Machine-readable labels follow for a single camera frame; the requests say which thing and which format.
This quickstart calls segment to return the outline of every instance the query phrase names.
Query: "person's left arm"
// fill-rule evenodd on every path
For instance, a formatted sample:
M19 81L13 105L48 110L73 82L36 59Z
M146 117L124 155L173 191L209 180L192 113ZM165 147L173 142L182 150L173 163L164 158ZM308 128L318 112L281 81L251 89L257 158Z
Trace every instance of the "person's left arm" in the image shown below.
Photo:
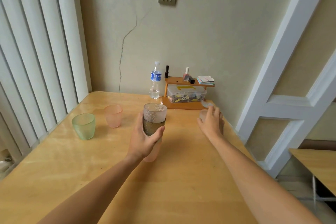
M96 224L124 181L162 137L162 126L146 136L139 113L126 157L66 199L37 224Z

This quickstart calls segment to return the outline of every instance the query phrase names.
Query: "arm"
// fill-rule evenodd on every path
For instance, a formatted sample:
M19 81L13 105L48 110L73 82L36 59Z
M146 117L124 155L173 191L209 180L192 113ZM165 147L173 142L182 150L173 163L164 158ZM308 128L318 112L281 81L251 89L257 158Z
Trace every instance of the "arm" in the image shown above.
M126 157L58 205L38 224L96 224L124 181L162 137L162 126L146 136L142 114L137 117Z
M205 122L198 119L199 127L225 162L258 223L321 224L299 200L224 138L221 112L218 107L213 110L209 107Z

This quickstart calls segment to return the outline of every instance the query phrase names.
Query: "plastic box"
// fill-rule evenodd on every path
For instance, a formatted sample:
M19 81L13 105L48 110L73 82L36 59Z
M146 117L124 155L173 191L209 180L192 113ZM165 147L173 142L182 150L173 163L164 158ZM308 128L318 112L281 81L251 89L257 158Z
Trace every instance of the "plastic box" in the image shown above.
M204 100L207 90L201 86L169 84L167 96L170 103L200 102Z

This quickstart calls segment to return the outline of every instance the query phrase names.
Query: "blue label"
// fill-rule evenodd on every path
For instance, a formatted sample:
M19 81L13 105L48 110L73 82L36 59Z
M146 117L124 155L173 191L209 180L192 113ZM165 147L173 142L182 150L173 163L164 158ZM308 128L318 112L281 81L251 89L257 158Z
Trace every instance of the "blue label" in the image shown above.
M150 75L150 79L151 79L152 81L159 82L159 81L161 81L161 75L162 75L162 74L151 73L151 75Z

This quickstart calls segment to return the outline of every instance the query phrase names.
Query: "shelf top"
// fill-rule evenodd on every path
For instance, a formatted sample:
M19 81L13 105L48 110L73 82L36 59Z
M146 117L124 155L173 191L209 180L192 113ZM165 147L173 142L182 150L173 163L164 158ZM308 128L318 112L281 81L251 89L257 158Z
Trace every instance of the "shelf top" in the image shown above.
M197 78L194 78L195 83L191 84L190 82L183 81L182 77L172 77L169 76L168 78L165 78L165 81L167 84L177 84L177 85L193 85L193 86L201 86L201 87L214 87L215 85L207 85L207 84L199 84L197 81Z

